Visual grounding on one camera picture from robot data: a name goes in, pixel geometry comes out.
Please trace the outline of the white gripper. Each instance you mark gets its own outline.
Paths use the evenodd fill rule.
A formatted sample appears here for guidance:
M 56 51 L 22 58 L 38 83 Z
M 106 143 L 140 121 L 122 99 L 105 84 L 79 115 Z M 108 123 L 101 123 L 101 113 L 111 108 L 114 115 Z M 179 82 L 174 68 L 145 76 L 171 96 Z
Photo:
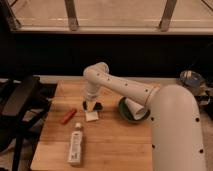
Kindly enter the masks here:
M 97 98 L 98 98 L 97 94 L 86 93 L 85 96 L 84 96 L 84 99 L 86 101 L 83 101 L 83 103 L 82 103 L 83 109 L 87 111 L 88 110 L 88 102 L 94 102 L 94 101 L 97 100 Z M 103 109 L 103 106 L 100 102 L 97 102 L 94 106 L 94 109 L 99 111 L 99 110 Z

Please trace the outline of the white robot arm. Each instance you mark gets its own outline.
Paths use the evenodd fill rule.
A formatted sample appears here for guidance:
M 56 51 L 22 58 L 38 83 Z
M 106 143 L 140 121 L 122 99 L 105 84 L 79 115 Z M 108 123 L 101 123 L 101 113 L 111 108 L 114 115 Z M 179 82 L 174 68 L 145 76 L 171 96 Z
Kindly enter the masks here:
M 206 171 L 199 107 L 189 90 L 112 76 L 104 62 L 85 68 L 83 76 L 87 100 L 104 86 L 150 111 L 153 171 Z

